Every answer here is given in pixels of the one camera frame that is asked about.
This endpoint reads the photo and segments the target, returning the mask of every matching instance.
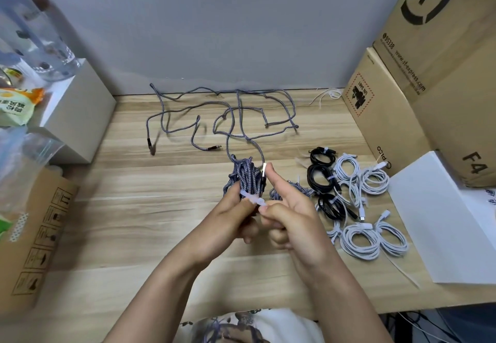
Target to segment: forearm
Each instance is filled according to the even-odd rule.
[[[104,343],[168,343],[174,339],[199,269],[173,252],[152,272]]]
[[[325,341],[392,343],[364,290],[337,253],[336,256],[310,289]]]

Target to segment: gray wall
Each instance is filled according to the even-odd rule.
[[[343,87],[396,0],[52,0],[112,93]]]

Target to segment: person's right hand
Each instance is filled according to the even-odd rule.
[[[288,249],[301,280],[309,286],[315,277],[326,274],[338,256],[315,207],[306,195],[284,180],[268,163],[265,174],[282,201],[260,206],[262,225],[276,249]]]

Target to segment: transparent water bottle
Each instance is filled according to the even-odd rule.
[[[32,0],[0,0],[0,38],[44,80],[73,77],[78,59]]]

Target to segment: wood grain tabletop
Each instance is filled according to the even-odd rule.
[[[299,129],[258,140],[266,161],[273,162],[276,171],[289,180],[301,177],[304,186],[306,170],[295,158],[309,164],[304,155],[316,146],[328,146],[339,154],[357,154],[363,166],[375,164],[343,100],[325,97],[321,107],[318,102],[309,106],[317,93],[290,91],[297,106],[294,121]],[[236,102],[233,95],[204,94],[184,96],[167,106],[178,109],[217,99]],[[160,122],[155,118],[150,132],[152,141],[157,136],[158,140],[156,154],[151,156],[145,120],[160,111],[157,97],[119,96],[117,100],[93,164],[65,170],[65,176],[81,188],[59,249],[37,306],[22,317],[1,321],[2,341],[100,342],[158,262],[222,197],[233,165],[224,151],[225,137],[214,136],[212,125],[224,108],[207,105],[170,118],[170,127],[178,128],[191,124],[200,114],[202,125],[196,142],[201,146],[222,145],[222,149],[202,152],[194,148],[190,143],[192,129],[171,135],[160,133]],[[286,117],[280,105],[261,96],[245,96],[243,104],[263,107],[269,121]],[[245,112],[243,122],[250,136],[283,127],[265,128],[260,113],[254,111]],[[228,118],[220,128],[226,130],[230,124]],[[230,151],[237,158],[253,156],[254,163],[260,164],[260,155],[244,139],[230,140]],[[266,198],[270,188],[268,183]],[[369,197],[369,205],[367,221],[375,222],[389,209],[388,222],[411,242],[387,193]],[[330,228],[329,221],[322,219]],[[404,258],[395,262],[420,284],[420,289],[383,253],[375,261],[364,262],[339,252],[379,313],[496,301],[496,286],[434,284],[413,245]],[[289,255],[273,249],[266,233],[262,233],[251,245],[236,240],[200,274],[183,321],[282,307],[314,318],[307,291]]]

